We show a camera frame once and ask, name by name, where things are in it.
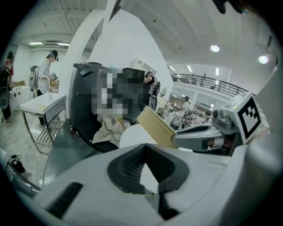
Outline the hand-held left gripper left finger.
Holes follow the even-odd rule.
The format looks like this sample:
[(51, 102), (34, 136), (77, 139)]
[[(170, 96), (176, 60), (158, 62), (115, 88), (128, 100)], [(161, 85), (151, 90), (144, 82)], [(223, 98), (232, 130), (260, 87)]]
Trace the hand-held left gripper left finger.
[(73, 226), (157, 226), (158, 196), (140, 183), (144, 165), (164, 180), (164, 151), (140, 144), (86, 158), (41, 191), (41, 205)]

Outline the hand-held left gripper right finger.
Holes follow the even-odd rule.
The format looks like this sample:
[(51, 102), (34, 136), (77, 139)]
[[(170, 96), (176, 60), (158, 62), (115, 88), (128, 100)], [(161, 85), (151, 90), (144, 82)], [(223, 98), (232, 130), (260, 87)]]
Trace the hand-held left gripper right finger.
[(148, 197), (148, 226), (276, 226), (283, 220), (283, 133), (270, 131), (231, 157), (174, 150), (189, 173), (179, 189)]

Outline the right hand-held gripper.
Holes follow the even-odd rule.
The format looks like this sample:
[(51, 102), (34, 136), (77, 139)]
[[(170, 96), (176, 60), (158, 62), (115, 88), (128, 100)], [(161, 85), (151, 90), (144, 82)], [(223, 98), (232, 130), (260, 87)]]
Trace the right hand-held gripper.
[[(246, 145), (252, 139), (270, 132), (268, 123), (263, 122), (259, 106), (250, 92), (239, 94), (214, 110), (211, 123), (179, 130), (177, 135), (172, 136), (172, 143), (176, 147), (193, 151), (231, 156), (238, 146)], [(220, 132), (208, 132), (213, 126)], [(216, 139), (224, 137), (233, 139), (230, 150), (209, 147), (208, 140), (213, 139), (216, 144)]]

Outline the person's right hand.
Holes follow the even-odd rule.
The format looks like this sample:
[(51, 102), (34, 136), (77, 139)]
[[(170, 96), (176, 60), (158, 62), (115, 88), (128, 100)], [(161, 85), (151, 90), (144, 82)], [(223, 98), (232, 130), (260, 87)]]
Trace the person's right hand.
[(207, 140), (207, 145), (210, 148), (219, 148), (224, 150), (230, 150), (233, 144), (233, 139), (228, 137), (218, 137)]

